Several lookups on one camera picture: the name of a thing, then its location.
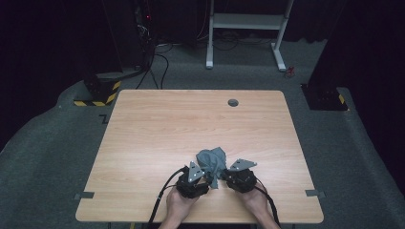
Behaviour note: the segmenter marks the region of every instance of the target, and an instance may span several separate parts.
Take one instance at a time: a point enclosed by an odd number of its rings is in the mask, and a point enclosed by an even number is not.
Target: human hand
[[[256,183],[256,187],[264,190],[264,187],[259,183]],[[245,208],[251,214],[253,214],[253,216],[255,216],[255,218],[265,229],[280,229],[268,210],[267,198],[263,193],[255,188],[247,193],[235,193],[236,196],[242,201]]]
[[[178,228],[190,213],[191,207],[199,199],[184,198],[176,187],[173,187],[166,198],[167,214],[159,229]]]

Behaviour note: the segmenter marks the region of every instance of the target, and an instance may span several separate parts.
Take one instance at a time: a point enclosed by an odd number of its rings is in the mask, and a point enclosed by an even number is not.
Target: gray carpet
[[[320,199],[325,220],[295,228],[405,228],[404,197],[368,138],[350,92],[338,89],[350,107],[347,112],[312,111],[307,105],[300,84],[308,82],[324,45],[283,42],[287,66],[295,67],[292,78],[278,72],[268,43],[214,50],[213,70],[205,69],[205,49],[174,46],[163,53],[170,62],[163,88],[282,91],[315,188],[326,194]],[[158,81],[164,68],[164,59],[156,56],[152,70]],[[135,89],[140,79],[125,79],[119,89]],[[81,85],[63,92],[54,108],[28,122],[1,152],[1,229],[107,228],[105,222],[75,219],[74,195],[84,190],[107,126],[99,115],[110,115],[114,108],[76,107],[73,100]],[[155,88],[151,74],[139,88]],[[129,228],[129,223],[113,223],[112,228]]]

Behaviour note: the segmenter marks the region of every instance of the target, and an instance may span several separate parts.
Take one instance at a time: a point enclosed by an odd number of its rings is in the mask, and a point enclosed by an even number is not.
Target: wooden table
[[[231,107],[229,99],[239,105]],[[284,95],[278,91],[124,90],[119,93],[85,192],[80,221],[145,222],[165,181],[203,150],[221,147],[226,166],[243,158],[267,187],[282,223],[318,223],[323,213]],[[155,221],[166,212],[165,197]],[[223,180],[185,222],[256,222]]]

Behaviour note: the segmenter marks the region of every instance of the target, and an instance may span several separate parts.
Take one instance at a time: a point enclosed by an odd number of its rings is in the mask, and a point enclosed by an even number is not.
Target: yellow and black tape
[[[117,96],[118,88],[121,85],[121,81],[114,84],[112,90],[109,92],[108,97],[105,101],[98,101],[98,100],[75,100],[74,103],[78,107],[86,107],[86,106],[109,106],[113,103],[114,99]]]

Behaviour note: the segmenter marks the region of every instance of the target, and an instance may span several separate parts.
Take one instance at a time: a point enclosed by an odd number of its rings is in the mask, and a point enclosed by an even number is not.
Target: metal frame
[[[214,28],[253,29],[253,30],[278,30],[276,43],[271,43],[271,50],[277,62],[280,72],[286,71],[286,65],[280,53],[280,45],[289,20],[289,14],[294,0],[288,0],[287,8],[281,17],[279,15],[255,15],[255,14],[228,14],[215,13],[214,0],[211,0],[209,17],[209,35],[206,51],[206,68],[214,68],[213,33]]]

